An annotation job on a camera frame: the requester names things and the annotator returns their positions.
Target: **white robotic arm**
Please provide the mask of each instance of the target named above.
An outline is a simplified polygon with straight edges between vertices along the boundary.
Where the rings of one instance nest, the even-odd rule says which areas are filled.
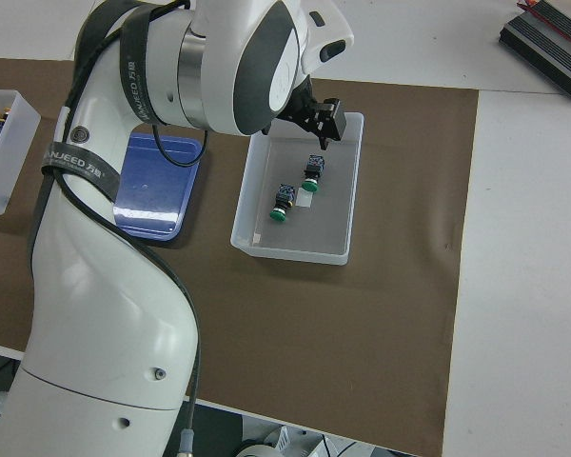
[[[31,237],[32,331],[0,422],[0,457],[163,453],[198,360],[198,327],[175,275],[114,226],[133,128],[249,135],[280,116],[323,148],[343,133],[340,102],[317,103],[308,79],[352,44],[330,1],[176,8],[186,3],[108,0],[81,31],[46,158]]]

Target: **white table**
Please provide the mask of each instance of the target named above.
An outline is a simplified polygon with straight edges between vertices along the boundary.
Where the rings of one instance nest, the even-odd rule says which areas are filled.
[[[2,0],[0,57],[69,59],[93,4]],[[571,100],[497,44],[514,0],[337,4],[318,76],[482,90],[443,456],[571,455]]]

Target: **brown cardboard sheet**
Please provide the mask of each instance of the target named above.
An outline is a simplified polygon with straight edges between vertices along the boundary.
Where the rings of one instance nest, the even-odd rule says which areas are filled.
[[[0,345],[9,348],[23,350],[30,331],[27,233],[70,75],[70,62],[0,60],[0,89],[18,89],[43,116],[0,216]],[[315,90],[365,116],[349,262],[258,259],[233,248],[248,140],[210,135],[185,231],[158,248],[201,316],[200,396],[439,456],[478,94],[321,80]]]

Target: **white plastic bin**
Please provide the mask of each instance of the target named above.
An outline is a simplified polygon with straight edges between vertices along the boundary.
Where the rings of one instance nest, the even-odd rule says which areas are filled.
[[[230,243],[255,257],[344,265],[351,228],[364,117],[345,114],[343,140],[321,151],[318,139],[295,124],[275,120],[268,135],[251,137]],[[316,193],[301,188],[309,155],[325,168]],[[280,184],[297,188],[284,222],[269,217]]]
[[[16,90],[0,90],[0,112],[10,108],[0,133],[0,214],[4,214],[28,155],[40,114]]]

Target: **red cable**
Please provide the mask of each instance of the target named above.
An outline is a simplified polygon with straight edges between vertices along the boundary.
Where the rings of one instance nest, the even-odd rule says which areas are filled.
[[[552,24],[547,18],[543,17],[541,14],[539,14],[538,12],[536,12],[533,9],[533,7],[535,5],[537,5],[537,3],[538,3],[536,0],[525,0],[525,2],[526,2],[526,5],[524,3],[518,3],[517,4],[521,10],[525,10],[525,11],[530,12],[531,14],[533,14],[533,16],[537,17],[540,21],[547,24],[548,27],[550,27],[552,30],[554,30],[556,33],[558,33],[560,36],[562,36],[563,38],[565,38],[566,40],[571,42],[571,36],[567,35],[564,31],[559,29],[557,26]]]

